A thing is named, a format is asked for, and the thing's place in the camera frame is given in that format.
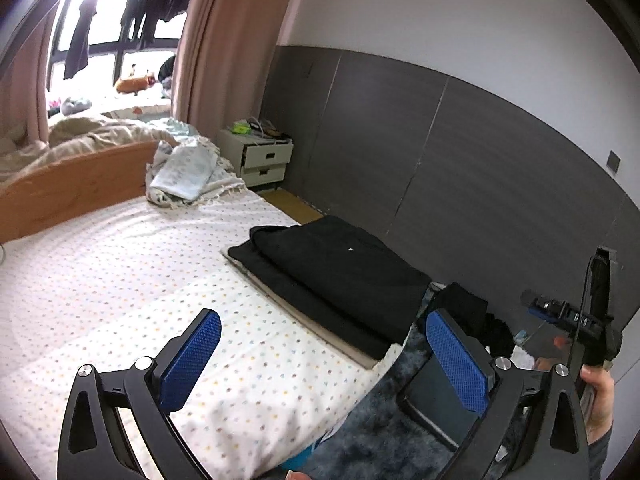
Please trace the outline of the person's right hand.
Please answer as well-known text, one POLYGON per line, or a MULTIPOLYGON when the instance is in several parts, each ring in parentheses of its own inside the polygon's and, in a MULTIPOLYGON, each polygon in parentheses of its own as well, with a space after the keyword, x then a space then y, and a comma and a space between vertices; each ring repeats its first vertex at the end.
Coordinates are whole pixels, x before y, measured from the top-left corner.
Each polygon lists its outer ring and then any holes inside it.
POLYGON ((612 429, 615 382, 608 370, 588 365, 580 370, 580 378, 594 390, 591 414, 586 422, 587 441, 593 444, 612 429))

